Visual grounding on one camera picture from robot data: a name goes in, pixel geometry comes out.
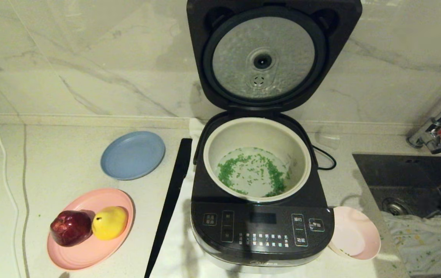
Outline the green grains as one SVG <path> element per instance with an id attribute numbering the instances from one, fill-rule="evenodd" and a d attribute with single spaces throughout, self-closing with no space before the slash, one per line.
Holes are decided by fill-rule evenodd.
<path id="1" fill-rule="evenodd" d="M 254 260 L 317 255 L 335 230 L 310 151 L 286 157 L 257 147 L 238 148 L 215 168 L 220 187 L 221 245 Z"/>

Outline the black rice cooker lid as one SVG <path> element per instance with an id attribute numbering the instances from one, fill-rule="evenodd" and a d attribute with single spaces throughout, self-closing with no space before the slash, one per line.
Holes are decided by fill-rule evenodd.
<path id="1" fill-rule="evenodd" d="M 187 0 L 206 98 L 223 110 L 285 112 L 307 102 L 362 12 L 361 0 Z"/>

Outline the pink bowl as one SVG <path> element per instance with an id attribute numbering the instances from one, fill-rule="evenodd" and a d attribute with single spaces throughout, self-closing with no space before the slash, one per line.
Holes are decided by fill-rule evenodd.
<path id="1" fill-rule="evenodd" d="M 361 211 L 334 207 L 334 232 L 328 248 L 351 260 L 372 260 L 380 252 L 381 238 L 376 225 Z"/>

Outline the white inner cooking pot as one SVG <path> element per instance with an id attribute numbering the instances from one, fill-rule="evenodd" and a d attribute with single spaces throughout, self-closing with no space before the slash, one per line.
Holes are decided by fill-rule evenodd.
<path id="1" fill-rule="evenodd" d="M 245 117 L 216 128 L 203 149 L 215 185 L 237 199 L 269 203 L 296 195 L 309 181 L 312 157 L 286 125 Z"/>

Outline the black rice cooker body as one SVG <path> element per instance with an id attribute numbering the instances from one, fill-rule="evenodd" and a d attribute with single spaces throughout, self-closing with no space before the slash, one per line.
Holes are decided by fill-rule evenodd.
<path id="1" fill-rule="evenodd" d="M 315 148 L 293 118 L 211 118 L 193 158 L 194 238 L 219 267 L 278 273 L 313 261 L 330 243 L 329 208 Z"/>

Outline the long black flat bar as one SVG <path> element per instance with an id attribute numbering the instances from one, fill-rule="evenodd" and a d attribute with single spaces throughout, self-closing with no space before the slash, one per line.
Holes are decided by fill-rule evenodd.
<path id="1" fill-rule="evenodd" d="M 166 236 L 166 231 L 169 227 L 174 209 L 176 208 L 176 204 L 178 202 L 182 182 L 188 172 L 191 157 L 191 146 L 191 138 L 181 139 L 144 278 L 150 278 L 157 261 L 157 257 L 159 256 L 164 238 Z"/>

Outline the blue plate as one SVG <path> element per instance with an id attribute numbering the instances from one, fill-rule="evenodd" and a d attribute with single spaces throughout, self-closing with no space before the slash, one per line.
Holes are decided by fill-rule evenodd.
<path id="1" fill-rule="evenodd" d="M 100 159 L 102 171 L 119 181 L 146 176 L 160 165 L 165 156 L 163 139 L 150 131 L 135 131 L 115 139 Z"/>

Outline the yellow pear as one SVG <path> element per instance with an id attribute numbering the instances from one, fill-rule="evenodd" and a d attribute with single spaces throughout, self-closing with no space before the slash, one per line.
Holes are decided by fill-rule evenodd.
<path id="1" fill-rule="evenodd" d="M 116 239 L 125 230 L 128 222 L 128 211 L 120 206 L 105 207 L 92 221 L 92 232 L 101 241 Z"/>

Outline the dark red apple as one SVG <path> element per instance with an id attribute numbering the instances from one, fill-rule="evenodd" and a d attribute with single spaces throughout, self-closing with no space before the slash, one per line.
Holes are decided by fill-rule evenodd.
<path id="1" fill-rule="evenodd" d="M 78 245 L 92 235 L 92 219 L 86 211 L 62 211 L 52 221 L 49 234 L 60 246 Z"/>

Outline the pink plate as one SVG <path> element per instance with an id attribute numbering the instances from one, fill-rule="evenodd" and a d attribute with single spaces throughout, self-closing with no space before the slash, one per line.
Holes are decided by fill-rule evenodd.
<path id="1" fill-rule="evenodd" d="M 65 271 L 79 271 L 93 267 L 113 255 L 127 239 L 134 222 L 134 203 L 131 197 L 116 188 L 99 188 L 80 195 L 65 210 L 90 210 L 98 212 L 109 206 L 123 207 L 127 211 L 124 231 L 116 239 L 101 241 L 94 235 L 73 247 L 58 245 L 47 236 L 46 251 L 56 267 Z"/>

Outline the round steel sink drain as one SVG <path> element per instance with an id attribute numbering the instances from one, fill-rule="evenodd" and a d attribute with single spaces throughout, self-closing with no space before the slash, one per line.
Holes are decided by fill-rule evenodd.
<path id="1" fill-rule="evenodd" d="M 394 216 L 412 215 L 413 211 L 400 199 L 388 197 L 382 201 L 382 210 Z"/>

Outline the chrome faucet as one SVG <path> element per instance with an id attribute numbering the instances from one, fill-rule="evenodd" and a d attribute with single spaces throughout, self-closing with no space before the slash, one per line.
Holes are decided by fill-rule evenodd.
<path id="1" fill-rule="evenodd" d="M 406 138 L 406 142 L 413 148 L 420 149 L 425 146 L 430 153 L 441 153 L 441 112 L 429 118 L 418 130 Z"/>

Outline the white speckled cloth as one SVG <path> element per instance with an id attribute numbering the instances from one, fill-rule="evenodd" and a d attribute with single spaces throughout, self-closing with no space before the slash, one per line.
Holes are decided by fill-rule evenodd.
<path id="1" fill-rule="evenodd" d="M 441 216 L 382 217 L 411 278 L 441 278 Z"/>

